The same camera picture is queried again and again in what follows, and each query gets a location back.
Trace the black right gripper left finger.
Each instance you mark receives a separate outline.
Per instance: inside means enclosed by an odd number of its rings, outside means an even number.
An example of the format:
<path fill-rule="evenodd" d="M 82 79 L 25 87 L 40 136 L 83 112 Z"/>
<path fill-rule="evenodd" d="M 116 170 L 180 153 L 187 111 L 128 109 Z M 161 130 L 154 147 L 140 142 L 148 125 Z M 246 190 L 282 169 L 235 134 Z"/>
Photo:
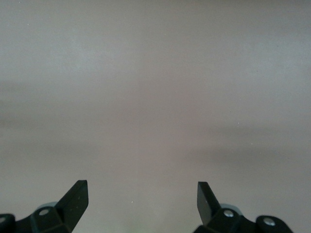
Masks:
<path fill-rule="evenodd" d="M 88 184 L 78 180 L 58 201 L 44 204 L 26 218 L 0 215 L 2 233 L 71 233 L 88 207 Z"/>

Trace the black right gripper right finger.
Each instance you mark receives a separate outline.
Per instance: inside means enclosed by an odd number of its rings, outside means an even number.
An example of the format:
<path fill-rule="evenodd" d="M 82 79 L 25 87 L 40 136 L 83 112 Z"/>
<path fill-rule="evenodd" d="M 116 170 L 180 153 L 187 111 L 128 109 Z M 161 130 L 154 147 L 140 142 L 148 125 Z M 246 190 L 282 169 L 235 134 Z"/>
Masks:
<path fill-rule="evenodd" d="M 252 222 L 232 205 L 219 204 L 207 182 L 198 182 L 197 208 L 202 221 L 196 233 L 291 233 L 275 216 L 262 215 Z"/>

